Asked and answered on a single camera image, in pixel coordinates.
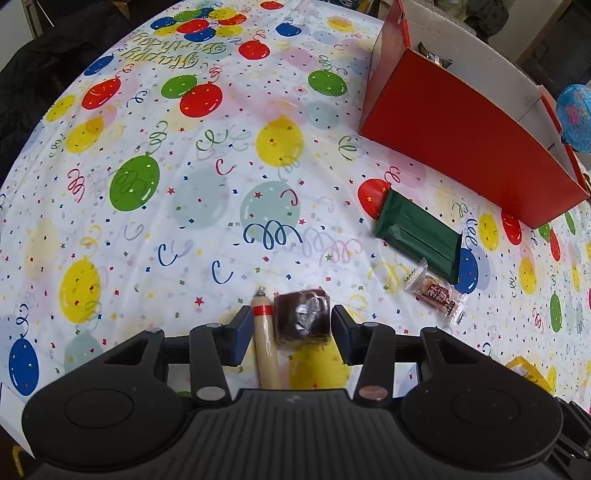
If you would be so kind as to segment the beige sausage stick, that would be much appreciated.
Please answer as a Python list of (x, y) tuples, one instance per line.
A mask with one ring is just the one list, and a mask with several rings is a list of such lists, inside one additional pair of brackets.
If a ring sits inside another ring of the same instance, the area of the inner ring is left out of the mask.
[(263, 390), (280, 390), (280, 367), (273, 331), (273, 302), (259, 287), (252, 298), (253, 340), (256, 348), (259, 384)]

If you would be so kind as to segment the dark red candy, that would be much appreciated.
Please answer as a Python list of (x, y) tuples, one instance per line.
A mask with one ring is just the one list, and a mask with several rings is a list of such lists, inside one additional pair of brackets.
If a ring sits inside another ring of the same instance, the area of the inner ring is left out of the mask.
[(331, 337), (331, 299), (322, 289), (277, 295), (273, 300), (273, 329), (280, 345), (322, 344)]

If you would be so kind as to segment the small clear candy packet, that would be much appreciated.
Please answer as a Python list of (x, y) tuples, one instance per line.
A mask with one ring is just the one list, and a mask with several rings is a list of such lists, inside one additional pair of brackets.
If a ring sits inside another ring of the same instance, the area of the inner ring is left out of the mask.
[(428, 267), (428, 261), (423, 257), (405, 280), (405, 290), (429, 304), (448, 323), (459, 325), (465, 315), (469, 296), (458, 292), (447, 281), (431, 275)]

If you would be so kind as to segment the green snack bar packet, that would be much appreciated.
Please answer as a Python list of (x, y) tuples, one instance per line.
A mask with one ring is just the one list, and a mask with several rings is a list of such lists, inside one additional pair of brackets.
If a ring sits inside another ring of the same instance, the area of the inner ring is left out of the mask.
[(393, 189), (388, 193), (374, 235), (455, 285), (459, 281), (462, 235)]

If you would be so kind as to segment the yellow triangle snack packet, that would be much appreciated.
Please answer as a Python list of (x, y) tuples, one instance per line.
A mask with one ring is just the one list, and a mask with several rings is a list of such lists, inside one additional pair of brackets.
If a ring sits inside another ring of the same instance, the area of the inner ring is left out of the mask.
[(523, 356), (517, 356), (510, 360), (506, 367), (512, 370), (514, 373), (519, 374), (528, 381), (536, 384), (547, 393), (553, 395), (556, 390), (556, 378), (557, 370), (554, 366), (551, 366), (547, 375), (544, 376), (537, 367), (530, 363)]

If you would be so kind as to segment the black sesame snack packet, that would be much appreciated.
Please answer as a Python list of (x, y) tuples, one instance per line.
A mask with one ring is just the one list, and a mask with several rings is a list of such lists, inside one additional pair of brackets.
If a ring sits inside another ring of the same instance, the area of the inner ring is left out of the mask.
[(439, 65), (444, 69), (448, 69), (453, 64), (452, 60), (442, 58), (431, 52), (422, 42), (418, 44), (418, 52), (425, 58), (432, 61), (434, 64)]

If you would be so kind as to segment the balloon print tablecloth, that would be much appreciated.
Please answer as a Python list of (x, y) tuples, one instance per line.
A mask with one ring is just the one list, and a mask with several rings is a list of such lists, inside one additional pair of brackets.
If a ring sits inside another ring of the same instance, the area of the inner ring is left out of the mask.
[(1, 189), (1, 384), (23, 406), (136, 333), (321, 288), (359, 322), (440, 316), (373, 235), (390, 188), (461, 232), (453, 333), (590, 403), (590, 208), (530, 229), (358, 133), (380, 23), (314, 1), (184, 1), (85, 60)]

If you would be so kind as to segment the red cardboard box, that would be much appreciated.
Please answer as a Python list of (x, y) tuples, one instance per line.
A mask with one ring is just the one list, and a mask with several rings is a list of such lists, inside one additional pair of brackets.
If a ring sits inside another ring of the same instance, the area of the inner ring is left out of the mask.
[[(418, 52), (453, 61), (444, 69)], [(363, 137), (447, 175), (538, 228), (590, 191), (550, 97), (468, 30), (394, 2), (375, 42)]]

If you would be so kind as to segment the blue desk globe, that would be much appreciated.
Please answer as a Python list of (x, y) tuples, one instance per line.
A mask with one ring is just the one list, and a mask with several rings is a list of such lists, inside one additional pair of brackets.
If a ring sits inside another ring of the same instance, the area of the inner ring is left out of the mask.
[(590, 87), (572, 84), (558, 96), (556, 114), (561, 125), (562, 141), (583, 154), (590, 153), (591, 93)]

